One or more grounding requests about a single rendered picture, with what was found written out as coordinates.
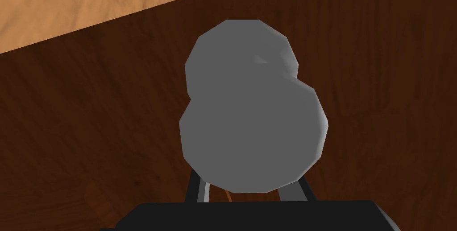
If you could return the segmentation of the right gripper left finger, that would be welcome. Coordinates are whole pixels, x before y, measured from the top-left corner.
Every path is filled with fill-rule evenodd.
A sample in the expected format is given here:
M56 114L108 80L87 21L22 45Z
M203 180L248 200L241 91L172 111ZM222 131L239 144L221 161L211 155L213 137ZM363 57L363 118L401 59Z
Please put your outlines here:
M210 184L191 169L185 202L209 202Z

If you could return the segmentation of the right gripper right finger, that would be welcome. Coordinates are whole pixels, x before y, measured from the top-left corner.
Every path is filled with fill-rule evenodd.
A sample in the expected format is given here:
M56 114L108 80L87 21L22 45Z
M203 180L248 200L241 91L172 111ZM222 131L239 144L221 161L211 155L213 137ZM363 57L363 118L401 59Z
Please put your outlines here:
M317 197L311 190L305 176L278 189L282 202L291 201L317 201Z

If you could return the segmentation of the grey round door knob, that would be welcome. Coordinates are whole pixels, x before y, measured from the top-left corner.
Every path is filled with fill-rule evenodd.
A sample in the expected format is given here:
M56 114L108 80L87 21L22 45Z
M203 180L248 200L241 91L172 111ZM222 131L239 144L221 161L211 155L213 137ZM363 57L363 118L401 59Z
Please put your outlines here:
M179 127L183 156L205 182L267 193L320 159L328 120L298 68L287 38L260 20L225 20L198 37Z

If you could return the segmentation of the dark brown wooden door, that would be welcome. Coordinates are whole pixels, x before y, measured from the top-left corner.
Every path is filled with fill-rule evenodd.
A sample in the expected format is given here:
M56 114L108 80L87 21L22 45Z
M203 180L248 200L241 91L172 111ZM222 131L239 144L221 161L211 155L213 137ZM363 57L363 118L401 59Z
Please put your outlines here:
M285 35L315 88L318 199L457 231L457 0L175 0L0 54L0 231L98 231L183 202L184 63L226 19Z

